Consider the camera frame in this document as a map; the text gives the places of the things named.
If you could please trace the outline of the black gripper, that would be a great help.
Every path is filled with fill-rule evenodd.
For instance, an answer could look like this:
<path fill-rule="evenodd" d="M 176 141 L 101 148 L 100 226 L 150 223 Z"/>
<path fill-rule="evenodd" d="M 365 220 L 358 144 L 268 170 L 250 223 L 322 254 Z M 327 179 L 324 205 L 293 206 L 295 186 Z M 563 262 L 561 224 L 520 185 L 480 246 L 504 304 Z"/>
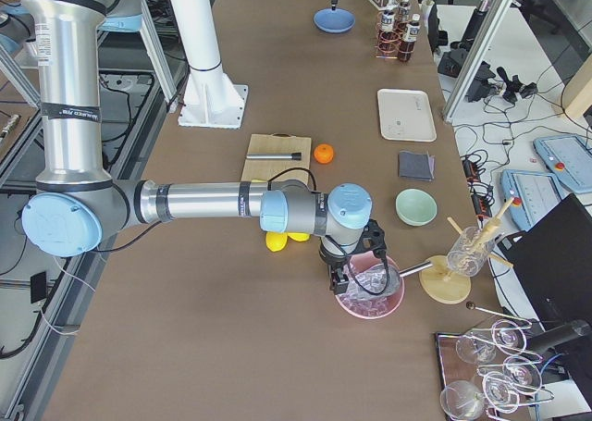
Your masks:
<path fill-rule="evenodd" d="M 381 262 L 387 262 L 387 245 L 385 243 L 385 232 L 378 223 L 370 218 L 362 229 L 360 238 L 351 252 L 352 254 L 364 254 L 372 252 L 374 257 Z"/>

